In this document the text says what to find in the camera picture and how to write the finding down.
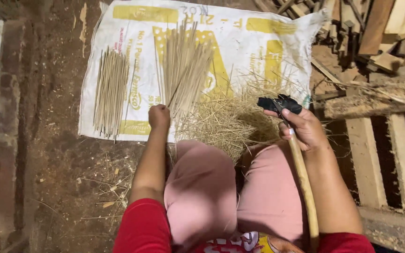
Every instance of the woman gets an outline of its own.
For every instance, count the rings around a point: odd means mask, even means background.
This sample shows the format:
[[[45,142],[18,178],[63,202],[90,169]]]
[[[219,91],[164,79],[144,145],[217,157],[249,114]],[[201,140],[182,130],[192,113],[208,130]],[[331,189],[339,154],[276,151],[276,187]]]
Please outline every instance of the woman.
[[[361,235],[359,212],[319,120],[306,109],[299,115],[284,109],[282,117],[295,129],[307,167],[321,234],[318,251],[374,252]],[[166,106],[150,108],[149,124],[151,132],[114,253],[299,253],[309,249],[307,215],[287,143],[290,129],[284,123],[279,125],[281,141],[248,152],[252,161],[245,165],[238,201],[232,159],[197,141],[177,144],[177,162],[166,180],[170,127]]]

